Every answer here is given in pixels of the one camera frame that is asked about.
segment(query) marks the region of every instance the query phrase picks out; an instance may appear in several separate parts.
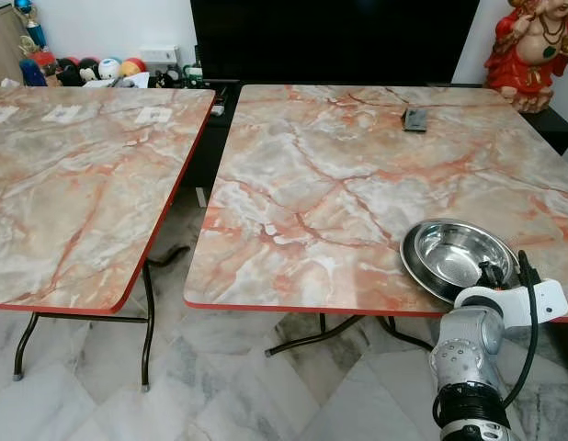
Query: white wall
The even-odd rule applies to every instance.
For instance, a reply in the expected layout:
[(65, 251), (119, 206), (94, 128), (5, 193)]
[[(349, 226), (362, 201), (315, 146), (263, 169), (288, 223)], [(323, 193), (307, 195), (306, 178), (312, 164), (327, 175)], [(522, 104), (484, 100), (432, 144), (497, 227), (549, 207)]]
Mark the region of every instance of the white wall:
[[(181, 62), (194, 61), (196, 33), (188, 0), (34, 0), (47, 42), (58, 57), (139, 56), (144, 44), (177, 44)], [(482, 83), (497, 21), (506, 0), (481, 0), (454, 74), (455, 83)], [(552, 107), (568, 120), (568, 68), (556, 79)]]
[(33, 0), (56, 57), (138, 57), (145, 44), (176, 44), (194, 62), (196, 33), (188, 0)]

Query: red statue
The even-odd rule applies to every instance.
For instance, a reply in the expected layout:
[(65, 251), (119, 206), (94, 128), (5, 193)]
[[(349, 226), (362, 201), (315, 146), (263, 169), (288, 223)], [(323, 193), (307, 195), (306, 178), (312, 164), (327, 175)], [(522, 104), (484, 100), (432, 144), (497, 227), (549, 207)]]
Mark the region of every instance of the red statue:
[(508, 0), (515, 10), (498, 22), (493, 53), (484, 64), (486, 86), (518, 111), (550, 104), (551, 74), (568, 64), (568, 0)]

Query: metal bowl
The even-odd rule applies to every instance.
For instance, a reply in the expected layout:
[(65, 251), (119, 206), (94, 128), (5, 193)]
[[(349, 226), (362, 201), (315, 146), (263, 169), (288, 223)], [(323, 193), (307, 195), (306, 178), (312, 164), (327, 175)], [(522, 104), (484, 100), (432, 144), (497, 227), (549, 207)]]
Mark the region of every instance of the metal bowl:
[(401, 243), (401, 258), (423, 288), (450, 303), (478, 282), (481, 262), (499, 266), (509, 284), (517, 264), (499, 238), (475, 225), (449, 219), (416, 224)]

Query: red table edge trim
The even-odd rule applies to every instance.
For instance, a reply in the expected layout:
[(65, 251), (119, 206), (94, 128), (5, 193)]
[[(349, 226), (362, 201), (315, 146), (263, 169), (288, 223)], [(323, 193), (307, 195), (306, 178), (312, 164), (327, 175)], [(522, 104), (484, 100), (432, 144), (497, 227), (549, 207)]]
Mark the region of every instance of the red table edge trim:
[(127, 284), (127, 287), (125, 288), (125, 291), (123, 292), (122, 297), (120, 298), (120, 300), (115, 305), (113, 305), (111, 308), (107, 308), (107, 309), (90, 309), (90, 308), (58, 308), (56, 306), (36, 306), (36, 307), (33, 306), (33, 307), (29, 307), (29, 306), (26, 306), (26, 305), (13, 305), (13, 304), (0, 303), (0, 310), (30, 311), (30, 312), (54, 312), (54, 313), (61, 313), (61, 314), (103, 315), (103, 316), (104, 315), (112, 315), (112, 314), (116, 314), (117, 312), (119, 312), (119, 310), (123, 307), (123, 305), (125, 304), (125, 302), (129, 298), (129, 295), (131, 294), (133, 286), (135, 285), (135, 282), (137, 281), (137, 277), (139, 276), (139, 272), (141, 271), (141, 269), (143, 267), (143, 262), (145, 262), (145, 258), (147, 257), (147, 255), (149, 254), (149, 251), (151, 250), (151, 248), (153, 246), (153, 242), (155, 240), (155, 237), (157, 236), (157, 233), (159, 232), (160, 228), (162, 228), (162, 224), (165, 221), (165, 217), (167, 216), (167, 212), (169, 211), (170, 207), (172, 206), (172, 202), (174, 202), (174, 197), (176, 196), (176, 192), (177, 192), (178, 187), (180, 186), (180, 182), (182, 181), (182, 177), (184, 177), (184, 173), (186, 172), (188, 164), (190, 163), (190, 160), (192, 159), (192, 155), (196, 151), (196, 148), (199, 144), (200, 137), (202, 136), (202, 132), (204, 131), (204, 128), (207, 125), (207, 121), (209, 120), (210, 112), (212, 111), (212, 106), (214, 104), (214, 97), (215, 96), (216, 96), (216, 92), (214, 92), (214, 94), (212, 96), (212, 100), (210, 102), (209, 109), (207, 110), (207, 114), (204, 117), (204, 120), (202, 120), (202, 124), (200, 125), (199, 133), (196, 135), (196, 138), (194, 139), (194, 142), (192, 143), (192, 148), (190, 149), (190, 152), (188, 153), (186, 161), (184, 162), (184, 165), (182, 165), (182, 169), (180, 170), (180, 174), (178, 175), (176, 182), (174, 183), (174, 187), (172, 188), (172, 191), (171, 191), (169, 197), (167, 198), (167, 201), (165, 202), (164, 209), (162, 210), (161, 214), (159, 215), (159, 218), (157, 219), (157, 223), (155, 223), (155, 226), (153, 227), (152, 234), (149, 238), (149, 241), (145, 245), (145, 248), (143, 249), (141, 257), (139, 258), (139, 262), (137, 263), (137, 266), (135, 267), (135, 271), (133, 272), (131, 278), (129, 279), (129, 283)]
[[(302, 306), (255, 306), (255, 305), (232, 305), (216, 303), (196, 303), (184, 299), (184, 303), (190, 308), (197, 310), (220, 310), (220, 311), (266, 311), (266, 312), (306, 312), (323, 314), (349, 314), (349, 315), (371, 315), (371, 316), (392, 316), (392, 317), (425, 317), (438, 319), (447, 312), (425, 312), (425, 311), (382, 311), (382, 310), (358, 310), (346, 308), (318, 308)], [(552, 322), (568, 323), (568, 316), (552, 320)]]

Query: television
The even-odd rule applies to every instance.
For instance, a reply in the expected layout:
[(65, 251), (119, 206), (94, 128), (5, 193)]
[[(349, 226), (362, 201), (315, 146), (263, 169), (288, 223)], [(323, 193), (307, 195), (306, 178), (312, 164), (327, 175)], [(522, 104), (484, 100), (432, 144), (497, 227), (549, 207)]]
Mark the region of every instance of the television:
[(479, 0), (190, 0), (205, 81), (448, 84)]

